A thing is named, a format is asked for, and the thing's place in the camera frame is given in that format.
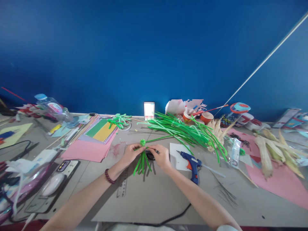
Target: yellow paper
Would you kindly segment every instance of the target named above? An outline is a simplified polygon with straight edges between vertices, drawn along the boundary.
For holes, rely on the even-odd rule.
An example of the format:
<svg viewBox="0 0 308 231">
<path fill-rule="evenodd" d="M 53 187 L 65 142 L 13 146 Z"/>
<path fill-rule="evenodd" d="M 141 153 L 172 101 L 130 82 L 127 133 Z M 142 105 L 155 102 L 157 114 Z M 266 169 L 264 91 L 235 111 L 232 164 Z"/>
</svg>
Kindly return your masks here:
<svg viewBox="0 0 308 231">
<path fill-rule="evenodd" d="M 21 138 L 21 136 L 31 127 L 32 123 L 29 124 L 23 124 L 19 126 L 13 126 L 4 128 L 0 131 L 0 134 L 3 134 L 5 132 L 9 131 L 16 131 L 18 130 L 14 135 L 4 139 L 4 143 L 0 145 L 0 148 L 5 148 L 7 146 L 16 144 L 16 142 Z"/>
<path fill-rule="evenodd" d="M 115 124 L 111 125 L 111 128 L 109 129 L 110 123 L 106 123 L 96 134 L 93 136 L 94 139 L 104 142 L 108 136 L 113 132 L 113 130 L 116 128 Z"/>
</svg>

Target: white sleeve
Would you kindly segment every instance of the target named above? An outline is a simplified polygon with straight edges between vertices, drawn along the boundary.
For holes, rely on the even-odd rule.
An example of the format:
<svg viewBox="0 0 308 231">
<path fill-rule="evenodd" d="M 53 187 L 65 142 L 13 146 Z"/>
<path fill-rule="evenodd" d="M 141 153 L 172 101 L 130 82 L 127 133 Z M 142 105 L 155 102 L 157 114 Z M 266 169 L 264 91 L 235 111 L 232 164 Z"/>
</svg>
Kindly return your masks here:
<svg viewBox="0 0 308 231">
<path fill-rule="evenodd" d="M 230 225 L 223 225 L 219 226 L 217 231 L 238 231 L 238 230 Z"/>
</svg>

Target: pink cardboard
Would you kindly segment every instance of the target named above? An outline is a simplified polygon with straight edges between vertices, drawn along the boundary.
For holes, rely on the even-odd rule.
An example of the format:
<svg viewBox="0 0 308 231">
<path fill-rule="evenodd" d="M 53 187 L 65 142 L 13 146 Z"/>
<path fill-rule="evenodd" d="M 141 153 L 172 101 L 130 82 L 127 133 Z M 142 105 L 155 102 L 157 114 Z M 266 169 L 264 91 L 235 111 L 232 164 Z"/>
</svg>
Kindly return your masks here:
<svg viewBox="0 0 308 231">
<path fill-rule="evenodd" d="M 264 179 L 262 170 L 246 165 L 251 180 L 259 187 L 308 210 L 308 191 L 288 166 L 272 161 L 273 176 Z"/>
<path fill-rule="evenodd" d="M 116 131 L 110 137 L 108 143 L 93 143 L 83 140 L 76 140 L 61 156 L 63 160 L 82 159 L 94 162 L 101 162 L 107 155 L 110 145 L 116 136 Z"/>
</svg>

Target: smartphone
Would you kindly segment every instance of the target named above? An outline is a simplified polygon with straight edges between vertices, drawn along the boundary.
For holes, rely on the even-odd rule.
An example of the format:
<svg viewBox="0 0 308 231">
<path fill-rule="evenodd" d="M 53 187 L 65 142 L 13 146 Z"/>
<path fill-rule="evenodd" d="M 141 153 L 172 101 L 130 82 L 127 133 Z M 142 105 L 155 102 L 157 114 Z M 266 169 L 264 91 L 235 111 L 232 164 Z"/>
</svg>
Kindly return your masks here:
<svg viewBox="0 0 308 231">
<path fill-rule="evenodd" d="M 144 102 L 144 120 L 154 119 L 155 102 Z"/>
</svg>

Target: blue glue gun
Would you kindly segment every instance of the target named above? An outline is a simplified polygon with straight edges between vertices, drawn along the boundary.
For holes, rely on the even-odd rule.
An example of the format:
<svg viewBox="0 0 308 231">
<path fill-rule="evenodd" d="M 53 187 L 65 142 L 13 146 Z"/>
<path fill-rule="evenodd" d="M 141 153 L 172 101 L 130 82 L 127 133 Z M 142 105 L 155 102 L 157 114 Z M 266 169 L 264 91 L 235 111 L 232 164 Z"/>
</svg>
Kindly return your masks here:
<svg viewBox="0 0 308 231">
<path fill-rule="evenodd" d="M 187 168 L 192 171 L 192 178 L 191 181 L 194 182 L 196 185 L 199 184 L 199 176 L 198 176 L 198 169 L 197 167 L 200 167 L 202 165 L 202 162 L 198 159 L 196 160 L 195 157 L 192 155 L 189 155 L 186 152 L 178 151 L 177 152 L 188 161 Z"/>
</svg>

